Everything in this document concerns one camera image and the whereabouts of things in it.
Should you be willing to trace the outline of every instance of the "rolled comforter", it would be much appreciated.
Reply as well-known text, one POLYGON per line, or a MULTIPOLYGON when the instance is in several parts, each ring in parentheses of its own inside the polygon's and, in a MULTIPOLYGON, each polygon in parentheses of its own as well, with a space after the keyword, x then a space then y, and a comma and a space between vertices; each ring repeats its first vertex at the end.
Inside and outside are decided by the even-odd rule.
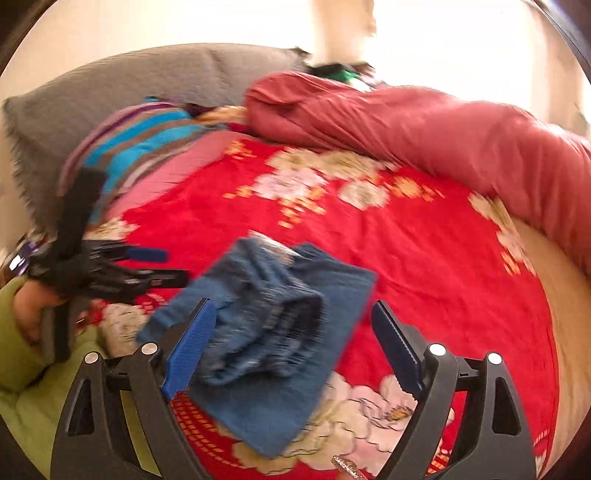
POLYGON ((268 139, 397 160, 499 196, 591 273, 591 144, 582 137, 511 105, 422 87, 362 93, 297 72, 262 78, 245 106, 268 139))

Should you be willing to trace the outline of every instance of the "white flower print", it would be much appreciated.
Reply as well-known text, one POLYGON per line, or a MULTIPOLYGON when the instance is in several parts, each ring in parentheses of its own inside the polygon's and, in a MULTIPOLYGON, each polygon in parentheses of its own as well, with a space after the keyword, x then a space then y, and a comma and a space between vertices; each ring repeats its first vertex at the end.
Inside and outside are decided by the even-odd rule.
POLYGON ((374 185, 367 180, 354 181, 341 188, 339 198, 359 210, 367 210, 368 207, 387 205, 388 191, 385 187, 374 185))
MULTIPOLYGON (((382 379, 377 393, 365 385, 351 388, 333 372, 308 424, 279 457, 265 458, 244 442, 235 443, 232 453, 243 466, 264 475, 286 473, 298 460, 315 470, 332 470, 334 455, 343 455, 377 475, 402 437, 415 406, 394 375, 382 379)), ((452 410, 448 423, 453 417, 452 410)), ((217 425, 217 431, 236 439, 222 425, 217 425)))
POLYGON ((302 170, 280 170, 276 173, 260 175, 255 180, 252 191, 259 197, 269 200, 294 200, 309 194, 309 188, 325 183, 319 175, 310 168, 302 170))
MULTIPOLYGON (((264 475, 286 473, 295 467, 298 460, 315 470, 334 469, 332 457, 352 453, 355 438, 369 433, 367 419, 361 415, 357 402, 350 400, 350 392, 350 385, 341 375, 333 372, 308 425, 279 457, 267 459, 244 442, 233 445, 234 457, 247 468, 255 468, 264 475)), ((235 438, 220 425, 217 431, 235 438)))
MULTIPOLYGON (((402 438, 417 402, 400 388, 394 375, 382 379, 379 393, 365 385, 355 387, 351 399, 359 403, 359 409, 368 418, 370 428, 368 437, 357 441, 356 450, 348 458, 359 468, 377 475, 402 438)), ((447 424, 454 418, 455 412, 451 409, 447 424)))
POLYGON ((139 225, 129 224, 117 217, 91 230, 84 238, 85 240, 124 240, 125 237, 138 228, 139 225))
POLYGON ((104 320, 99 325, 111 357, 131 355, 138 345, 135 336, 148 321, 139 305, 111 303, 103 310, 104 320))

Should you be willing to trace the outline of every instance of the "blue gripper pad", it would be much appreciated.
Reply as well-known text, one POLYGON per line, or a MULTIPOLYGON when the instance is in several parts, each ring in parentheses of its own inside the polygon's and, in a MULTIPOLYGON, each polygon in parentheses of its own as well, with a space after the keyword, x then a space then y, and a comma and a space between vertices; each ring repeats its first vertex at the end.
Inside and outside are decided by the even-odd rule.
POLYGON ((140 262, 165 263, 168 261, 168 252, 160 248, 129 247, 125 255, 140 262))
POLYGON ((422 400, 426 393, 422 363, 427 342, 415 327, 401 323, 388 305, 382 301, 374 304, 371 320, 375 336, 396 374, 400 388, 410 393, 415 400, 422 400), (413 338, 407 339, 405 333, 412 335, 413 338), (421 345, 423 351, 415 351, 413 343, 421 345))
POLYGON ((199 363, 201 354, 216 326, 217 308, 209 299, 202 299, 190 315, 191 323, 168 356, 167 373, 162 384, 162 394, 172 400, 185 391, 199 363))

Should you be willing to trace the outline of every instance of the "green cloth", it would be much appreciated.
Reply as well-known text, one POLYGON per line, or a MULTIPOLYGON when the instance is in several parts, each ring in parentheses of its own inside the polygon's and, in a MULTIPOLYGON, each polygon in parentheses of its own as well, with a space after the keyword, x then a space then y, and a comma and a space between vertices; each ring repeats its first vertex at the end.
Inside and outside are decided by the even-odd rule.
MULTIPOLYGON (((12 299, 25 281, 24 277, 15 278, 0 290, 0 415, 29 460, 49 478, 57 423, 78 367, 87 353, 104 353, 97 330, 91 327, 76 339, 67 362, 50 365, 39 382, 28 386, 47 364, 22 338, 14 322, 12 299)), ((127 393, 122 397, 140 464, 158 475, 133 399, 127 393)))
POLYGON ((337 82, 347 83, 351 79, 359 80, 361 75, 348 70, 339 70, 338 72, 329 73, 328 75, 322 75, 324 78, 329 80, 336 80, 337 82))

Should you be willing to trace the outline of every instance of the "striped pillowcase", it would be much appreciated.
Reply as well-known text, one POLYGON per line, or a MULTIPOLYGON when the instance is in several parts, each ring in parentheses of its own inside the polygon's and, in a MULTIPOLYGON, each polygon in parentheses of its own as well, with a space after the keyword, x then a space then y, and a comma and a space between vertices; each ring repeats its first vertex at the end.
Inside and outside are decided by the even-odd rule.
POLYGON ((92 218, 95 223, 134 183, 210 130, 169 102, 146 102, 120 110, 69 155, 61 171, 58 195, 65 194, 81 166, 106 171, 107 181, 92 218))

